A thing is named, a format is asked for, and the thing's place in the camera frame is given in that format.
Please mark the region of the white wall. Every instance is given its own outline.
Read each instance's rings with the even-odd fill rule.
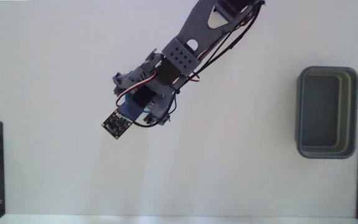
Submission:
[[[249,35],[178,97],[172,122],[100,124],[111,77],[177,34],[195,0],[0,2],[8,213],[353,217],[357,154],[296,150],[296,79],[358,71],[358,1],[269,1]]]

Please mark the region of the gray plastic bin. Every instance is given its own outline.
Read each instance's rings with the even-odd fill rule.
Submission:
[[[309,67],[298,79],[296,140],[310,159],[345,159],[355,148],[358,77],[351,68]]]

